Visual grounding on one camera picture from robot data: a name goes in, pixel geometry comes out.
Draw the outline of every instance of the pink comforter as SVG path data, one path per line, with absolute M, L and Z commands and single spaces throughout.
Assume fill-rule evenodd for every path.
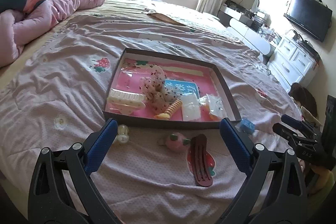
M 25 44 L 43 35 L 76 10 L 101 6 L 105 0 L 46 0 L 30 15 L 16 10 L 0 14 L 0 67 L 14 62 Z

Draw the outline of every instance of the bed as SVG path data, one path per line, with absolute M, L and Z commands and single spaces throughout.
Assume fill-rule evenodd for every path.
M 252 140 L 273 151 L 289 148 L 272 126 L 283 114 L 301 119 L 294 102 L 259 61 L 257 52 L 236 42 L 216 20 L 193 15 L 194 11 L 175 5 L 106 0 L 101 7 L 75 12 L 2 68 L 0 170 L 7 183 L 26 197 L 43 147 L 67 149 L 101 128 L 110 77 L 125 47 L 216 64 L 242 118 L 256 126 Z M 92 56 L 107 58 L 109 69 L 92 71 Z M 267 98 L 260 100 L 256 89 Z M 238 171 L 217 130 L 181 131 L 189 138 L 205 134 L 215 160 L 213 186 L 196 187 L 186 156 L 157 145 L 168 133 L 172 131 L 130 128 L 130 142 L 113 146 L 91 177 L 107 204 L 127 224 L 214 223 L 238 192 L 245 174 Z M 83 212 L 67 176 L 66 181 L 76 208 Z M 269 184 L 270 177 L 255 210 Z

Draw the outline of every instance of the black tv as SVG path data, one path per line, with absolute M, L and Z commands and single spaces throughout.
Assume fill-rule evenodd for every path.
M 314 39 L 323 42 L 331 25 L 332 13 L 316 0 L 291 0 L 284 16 Z

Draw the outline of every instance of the white dresser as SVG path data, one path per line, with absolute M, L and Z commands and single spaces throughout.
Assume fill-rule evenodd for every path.
M 289 92 L 293 83 L 307 87 L 319 66 L 305 49 L 290 38 L 284 37 L 270 57 L 267 67 Z
M 275 47 L 265 38 L 235 18 L 230 20 L 230 27 L 228 27 L 227 30 L 240 39 L 247 47 L 260 52 L 258 58 L 264 64 L 267 63 L 268 57 L 270 57 L 275 50 Z

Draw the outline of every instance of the blue eraser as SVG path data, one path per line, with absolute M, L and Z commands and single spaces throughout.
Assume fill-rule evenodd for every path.
M 243 131 L 248 135 L 252 135 L 255 130 L 255 125 L 250 122 L 248 119 L 242 119 L 237 125 L 236 128 L 239 131 Z

